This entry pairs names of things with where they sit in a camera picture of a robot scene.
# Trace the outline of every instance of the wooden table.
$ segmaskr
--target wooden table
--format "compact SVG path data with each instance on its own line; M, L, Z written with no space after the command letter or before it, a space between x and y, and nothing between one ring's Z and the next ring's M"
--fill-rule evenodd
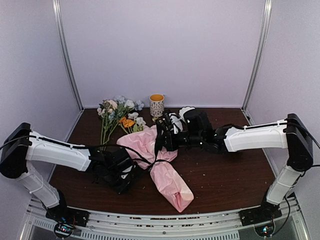
M247 125L240 109L203 108L217 128L228 123ZM152 124L149 109L140 113ZM77 123L70 143L100 144L101 120L96 109L86 109ZM118 127L110 143L124 135ZM182 176L194 195L193 202L181 214L211 213L259 205L274 181L273 172L261 149L223 155L199 148L180 149L172 166ZM50 183L60 189L71 207L94 211L138 215L176 215L178 211L157 191L145 174L127 193L118 195L106 185L92 183L93 176L72 168L57 166Z

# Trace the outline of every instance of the mug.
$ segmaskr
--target mug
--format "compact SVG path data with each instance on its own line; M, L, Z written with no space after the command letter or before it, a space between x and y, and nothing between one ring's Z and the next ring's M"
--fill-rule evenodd
M165 110L165 96L153 94L150 96L150 115L152 117L161 117Z

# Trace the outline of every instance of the white mug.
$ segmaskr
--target white mug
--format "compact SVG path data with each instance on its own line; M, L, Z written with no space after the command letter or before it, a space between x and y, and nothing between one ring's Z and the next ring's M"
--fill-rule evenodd
M161 117L165 110L165 96L153 94L150 96L150 115L152 117Z

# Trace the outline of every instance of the white wall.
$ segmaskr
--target white wall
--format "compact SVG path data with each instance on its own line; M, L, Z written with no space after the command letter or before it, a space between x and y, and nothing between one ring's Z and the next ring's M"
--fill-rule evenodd
M256 124L297 113L320 141L320 1L276 0L266 47L248 111ZM281 168L286 151L270 156ZM314 162L320 164L314 145ZM320 169L312 168L296 186L311 239L320 236Z
M0 113L0 143L21 122L63 140L77 118L51 0L0 0ZM37 168L48 178L52 165ZM0 176L0 239L17 239L29 200Z
M125 95L167 106L240 107L264 0L64 0L61 13L85 107Z

